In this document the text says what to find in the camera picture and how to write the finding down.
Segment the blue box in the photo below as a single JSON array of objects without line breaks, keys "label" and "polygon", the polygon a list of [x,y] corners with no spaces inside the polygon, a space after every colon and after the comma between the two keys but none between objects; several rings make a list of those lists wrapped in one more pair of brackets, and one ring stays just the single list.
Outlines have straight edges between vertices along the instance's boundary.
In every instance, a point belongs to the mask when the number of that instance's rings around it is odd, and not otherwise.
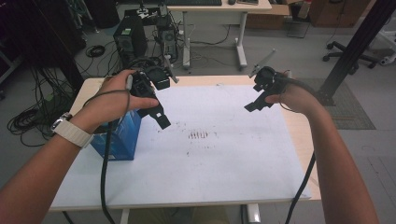
[{"label": "blue box", "polygon": [[[132,110],[126,113],[123,119],[113,121],[113,127],[117,127],[117,129],[111,134],[109,161],[132,161],[134,159],[141,120],[136,111]],[[104,130],[106,130],[106,126],[107,124],[102,125]],[[91,145],[102,157],[105,156],[106,137],[106,133],[97,133],[91,141]]]}]

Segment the hand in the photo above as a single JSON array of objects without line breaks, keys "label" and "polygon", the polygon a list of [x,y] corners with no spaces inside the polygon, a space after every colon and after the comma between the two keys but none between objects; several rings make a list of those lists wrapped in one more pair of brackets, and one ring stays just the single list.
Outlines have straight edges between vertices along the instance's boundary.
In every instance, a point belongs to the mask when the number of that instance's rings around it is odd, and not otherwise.
[{"label": "hand", "polygon": [[294,84],[288,84],[285,92],[280,95],[267,96],[265,102],[269,104],[282,103],[289,109],[307,117],[317,108],[322,108],[315,96]]},{"label": "hand", "polygon": [[150,108],[158,105],[158,101],[152,98],[132,96],[125,88],[126,79],[134,70],[123,70],[115,77],[104,82],[97,94],[107,91],[117,91],[100,95],[89,101],[74,117],[87,119],[91,126],[98,127],[102,123],[118,119],[125,114],[126,110],[137,108]]}]

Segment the smartwatch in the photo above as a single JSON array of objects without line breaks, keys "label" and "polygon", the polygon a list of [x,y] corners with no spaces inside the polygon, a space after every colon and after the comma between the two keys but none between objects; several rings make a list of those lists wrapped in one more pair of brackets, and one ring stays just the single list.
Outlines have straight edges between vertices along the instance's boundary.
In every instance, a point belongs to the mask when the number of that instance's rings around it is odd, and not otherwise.
[{"label": "smartwatch", "polygon": [[89,134],[81,130],[76,125],[69,122],[73,116],[66,112],[61,115],[50,127],[50,129],[59,134],[67,141],[81,148],[87,147],[93,139],[93,134]]}]

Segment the white paper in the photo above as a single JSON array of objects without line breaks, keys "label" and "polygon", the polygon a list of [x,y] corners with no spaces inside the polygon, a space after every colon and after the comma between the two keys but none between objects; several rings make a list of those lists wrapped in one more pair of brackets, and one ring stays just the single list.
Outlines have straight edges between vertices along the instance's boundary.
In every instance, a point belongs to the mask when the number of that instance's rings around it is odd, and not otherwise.
[{"label": "white paper", "polygon": [[[110,161],[106,202],[114,207],[290,201],[304,173],[278,105],[249,113],[251,86],[157,91],[172,125],[142,120],[134,161]],[[83,149],[52,208],[100,205],[103,159]],[[305,189],[302,198],[309,198]]]}]

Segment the black pole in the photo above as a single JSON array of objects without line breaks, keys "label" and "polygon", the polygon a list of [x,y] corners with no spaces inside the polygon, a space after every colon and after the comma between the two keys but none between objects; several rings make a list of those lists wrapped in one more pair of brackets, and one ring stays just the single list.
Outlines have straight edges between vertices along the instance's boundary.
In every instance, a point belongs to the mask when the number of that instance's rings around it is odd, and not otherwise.
[{"label": "black pole", "polygon": [[373,8],[353,35],[346,50],[317,92],[323,105],[333,105],[332,97],[348,71],[374,40],[396,8],[395,0],[376,0]]}]

